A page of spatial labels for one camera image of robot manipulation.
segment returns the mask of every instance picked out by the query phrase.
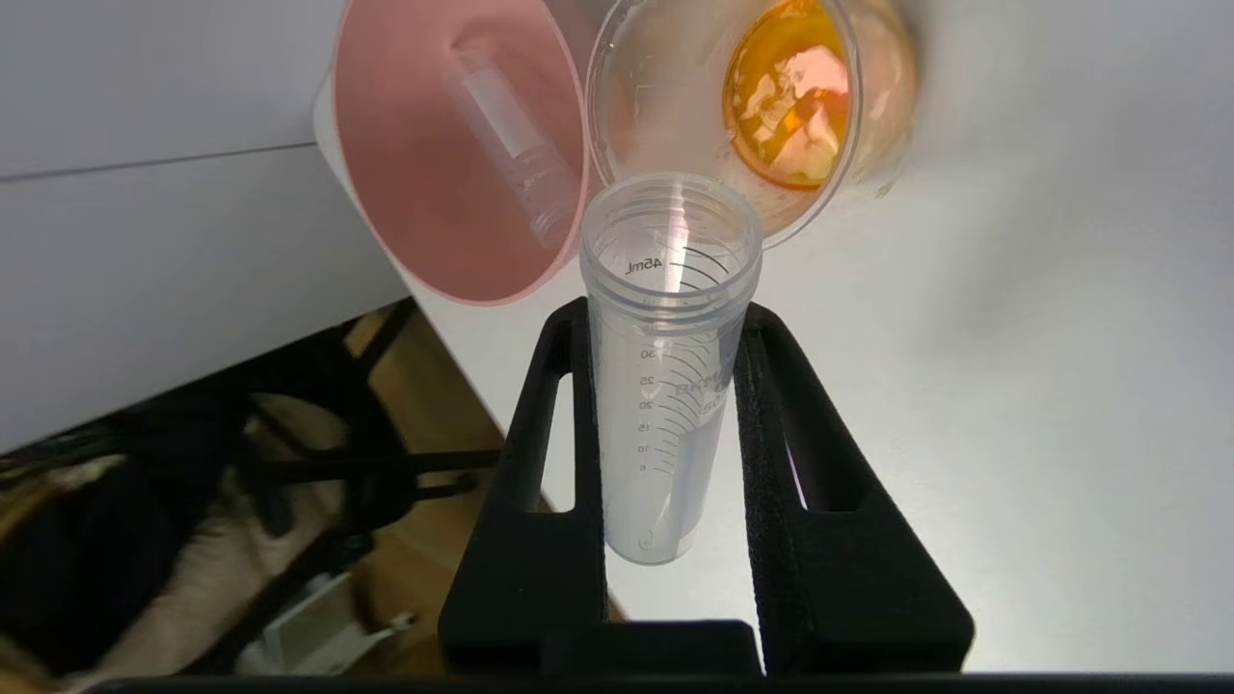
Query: pink bowl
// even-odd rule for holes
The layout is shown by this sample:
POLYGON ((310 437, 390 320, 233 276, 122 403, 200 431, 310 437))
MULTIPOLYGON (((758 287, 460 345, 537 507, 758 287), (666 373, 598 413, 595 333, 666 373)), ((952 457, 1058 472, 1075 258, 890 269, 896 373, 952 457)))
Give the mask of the pink bowl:
POLYGON ((542 0, 350 0, 334 51, 334 122, 360 211, 404 268, 465 304, 515 301, 578 249, 591 163, 579 70, 542 0), (481 48, 578 173, 560 248, 537 243, 447 91, 455 47, 481 48))

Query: pink plastic container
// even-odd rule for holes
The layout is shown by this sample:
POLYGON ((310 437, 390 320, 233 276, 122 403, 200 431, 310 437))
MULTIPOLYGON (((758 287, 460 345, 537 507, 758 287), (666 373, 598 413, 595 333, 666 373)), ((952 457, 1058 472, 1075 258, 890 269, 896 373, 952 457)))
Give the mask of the pink plastic container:
POLYGON ((344 12, 334 122, 360 211, 397 263, 449 299, 515 301, 578 249, 592 177, 559 22, 571 17, 542 0, 352 0, 344 12), (468 82, 478 69, 484 79, 468 82), (573 182, 552 188, 569 191, 552 233, 529 211, 550 178, 523 175, 536 165, 573 182))

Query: clear plastic cup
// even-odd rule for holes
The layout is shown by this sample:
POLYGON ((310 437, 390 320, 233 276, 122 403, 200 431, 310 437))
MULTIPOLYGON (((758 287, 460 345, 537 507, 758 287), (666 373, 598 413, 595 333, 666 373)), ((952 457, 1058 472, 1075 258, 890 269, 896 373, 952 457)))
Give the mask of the clear plastic cup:
POLYGON ((694 541, 761 253, 750 204, 696 174, 627 179, 584 216, 605 538, 632 562, 694 541))
POLYGON ((722 91, 747 32, 782 0, 618 0, 596 41, 587 79, 589 140, 605 184, 655 170, 710 175, 758 210, 766 247, 791 238, 824 206, 885 194, 912 133, 917 64, 886 0, 818 0, 843 47, 848 126, 814 189, 777 185, 734 152, 722 91))

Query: white surface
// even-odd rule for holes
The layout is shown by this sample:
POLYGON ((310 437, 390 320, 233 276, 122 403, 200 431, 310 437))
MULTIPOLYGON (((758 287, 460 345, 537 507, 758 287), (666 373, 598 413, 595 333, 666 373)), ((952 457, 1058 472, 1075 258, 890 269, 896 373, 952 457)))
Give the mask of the white surface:
POLYGON ((312 142, 343 2, 0 2, 0 177, 312 142))
MULTIPOLYGON (((927 79, 903 178, 770 252, 755 300, 972 611, 970 669, 1229 669, 1234 4, 908 7, 927 79)), ((413 289, 506 427, 582 285, 570 265, 500 309, 413 289)), ((694 550, 608 554, 633 619, 755 622, 728 415, 694 550)))
POLYGON ((0 184, 0 451, 406 295, 315 147, 0 184))

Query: orange liquid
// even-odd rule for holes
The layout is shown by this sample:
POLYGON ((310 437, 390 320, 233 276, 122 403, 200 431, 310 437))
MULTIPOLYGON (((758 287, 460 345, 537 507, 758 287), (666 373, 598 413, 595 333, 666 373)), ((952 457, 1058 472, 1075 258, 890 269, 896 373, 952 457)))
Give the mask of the orange liquid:
POLYGON ((849 72, 817 0, 781 0, 742 37, 722 91, 742 161, 786 188, 818 188, 848 131, 849 72))

